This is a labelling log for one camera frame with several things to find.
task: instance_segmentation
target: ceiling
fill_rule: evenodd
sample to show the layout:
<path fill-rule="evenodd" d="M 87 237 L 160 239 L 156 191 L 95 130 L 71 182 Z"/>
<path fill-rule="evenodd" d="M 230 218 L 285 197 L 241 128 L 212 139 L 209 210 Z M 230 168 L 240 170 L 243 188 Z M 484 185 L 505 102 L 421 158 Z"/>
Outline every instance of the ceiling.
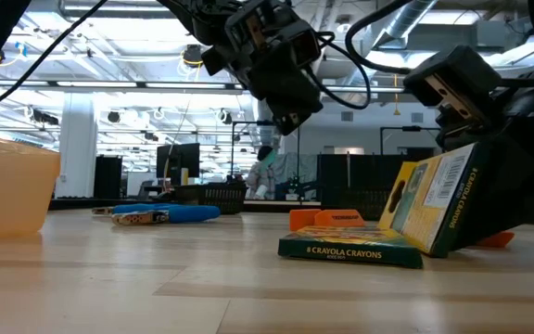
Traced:
<path fill-rule="evenodd" d="M 0 66 L 0 80 L 19 78 L 52 41 L 95 0 L 32 0 L 3 50 L 6 58 Z M 313 27 L 336 32 L 336 43 L 343 45 L 344 27 L 383 6 L 387 0 L 341 1 L 341 0 L 294 0 L 295 10 Z M 454 36 L 469 33 L 467 29 L 493 14 L 489 22 L 500 27 L 493 32 L 501 49 L 483 50 L 480 53 L 502 75 L 514 76 L 520 71 L 534 67 L 534 37 L 519 45 L 521 31 L 528 28 L 525 1 L 474 1 L 440 0 L 420 24 L 410 33 L 408 48 L 402 50 L 371 50 L 363 45 L 377 35 L 373 29 L 361 32 L 354 39 L 362 48 L 363 55 L 377 62 L 395 66 L 416 67 L 432 56 Z M 444 35 L 432 35 L 427 28 L 446 27 Z M 433 39 L 436 45 L 426 43 Z M 172 13 L 156 1 L 109 0 L 98 13 L 87 20 L 72 35 L 59 45 L 51 56 L 38 68 L 30 80 L 75 82 L 95 81 L 97 85 L 107 82 L 161 82 L 161 83 L 235 83 L 225 71 L 209 76 L 201 67 L 187 67 L 181 53 L 187 45 L 197 44 Z M 352 79 L 353 65 L 334 50 L 326 50 L 326 60 L 320 62 L 317 75 L 325 84 L 363 84 Z M 370 72 L 373 85 L 392 86 L 393 76 Z M 157 145 L 200 142 L 208 153 L 202 156 L 206 165 L 214 171 L 229 169 L 228 161 L 232 131 L 231 125 L 221 121 L 223 112 L 231 114 L 235 121 L 256 121 L 264 116 L 253 104 L 248 92 L 216 91 L 195 94 L 191 91 L 166 90 L 161 93 L 151 89 L 100 89 L 93 90 L 95 107 L 100 112 L 98 152 L 124 156 L 131 170 L 145 170 L 155 164 Z M 0 95 L 5 91 L 0 86 Z M 0 132 L 1 136 L 16 138 L 45 148 L 58 148 L 58 127 L 48 126 L 49 131 L 38 132 L 43 125 L 31 120 L 34 110 L 62 120 L 64 94 L 70 91 L 61 87 L 52 90 L 43 87 L 20 89 L 0 104 L 0 127 L 17 128 L 18 131 Z M 324 110 L 314 115 L 305 126 L 379 127 L 413 123 L 412 113 L 423 113 L 422 126 L 434 126 L 436 112 L 414 103 L 412 97 L 394 94 L 375 95 L 373 105 L 354 113 L 353 122 L 341 121 L 340 113 L 347 111 L 337 103 L 324 99 Z M 121 122 L 110 122 L 110 112 L 118 112 Z M 181 133 L 176 130 L 181 126 Z M 147 129 L 157 133 L 159 141 L 150 141 L 137 130 Z M 203 135 L 191 135 L 198 132 Z M 247 170 L 255 160 L 253 148 L 264 142 L 267 136 L 277 136 L 272 129 L 259 130 L 249 126 L 240 133 L 235 146 L 237 167 Z"/>

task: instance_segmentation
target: person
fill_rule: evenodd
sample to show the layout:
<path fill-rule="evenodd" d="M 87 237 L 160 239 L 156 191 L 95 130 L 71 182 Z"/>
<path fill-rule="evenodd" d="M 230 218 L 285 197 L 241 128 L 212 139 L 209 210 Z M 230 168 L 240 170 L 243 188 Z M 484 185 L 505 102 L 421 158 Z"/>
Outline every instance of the person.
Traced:
<path fill-rule="evenodd" d="M 272 164 L 275 151 L 270 146 L 263 146 L 257 153 L 257 162 L 250 168 L 247 178 L 250 199 L 275 199 L 275 177 Z"/>

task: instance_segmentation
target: label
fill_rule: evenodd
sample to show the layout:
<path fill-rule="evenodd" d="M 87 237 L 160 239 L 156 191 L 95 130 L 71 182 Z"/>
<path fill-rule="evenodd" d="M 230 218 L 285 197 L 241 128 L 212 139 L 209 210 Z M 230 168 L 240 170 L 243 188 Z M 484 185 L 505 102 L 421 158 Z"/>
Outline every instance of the label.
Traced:
<path fill-rule="evenodd" d="M 427 191 L 425 206 L 441 209 L 448 208 L 474 146 L 475 144 L 471 144 L 464 148 L 456 149 L 450 155 L 442 158 L 432 184 Z"/>

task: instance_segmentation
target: orange object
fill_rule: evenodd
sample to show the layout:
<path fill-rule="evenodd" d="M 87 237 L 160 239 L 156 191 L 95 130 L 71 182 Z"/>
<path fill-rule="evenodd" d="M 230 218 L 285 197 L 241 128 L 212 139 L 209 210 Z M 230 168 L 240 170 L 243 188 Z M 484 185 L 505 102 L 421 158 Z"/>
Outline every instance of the orange object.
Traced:
<path fill-rule="evenodd" d="M 289 230 L 299 229 L 314 225 L 314 216 L 320 212 L 319 209 L 291 210 L 289 212 Z"/>
<path fill-rule="evenodd" d="M 56 152 L 0 139 L 0 238 L 41 229 L 59 165 Z"/>
<path fill-rule="evenodd" d="M 316 226 L 363 227 L 365 222 L 356 210 L 324 210 L 314 216 Z"/>
<path fill-rule="evenodd" d="M 500 232 L 477 243 L 481 247 L 504 248 L 515 237 L 513 232 Z"/>

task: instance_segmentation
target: white column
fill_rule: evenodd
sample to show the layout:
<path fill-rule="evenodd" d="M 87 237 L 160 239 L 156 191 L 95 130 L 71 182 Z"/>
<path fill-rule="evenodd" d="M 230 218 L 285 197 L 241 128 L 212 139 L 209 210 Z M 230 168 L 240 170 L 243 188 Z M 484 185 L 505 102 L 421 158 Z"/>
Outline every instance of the white column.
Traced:
<path fill-rule="evenodd" d="M 65 93 L 61 119 L 61 174 L 55 196 L 92 197 L 98 137 L 93 94 Z"/>

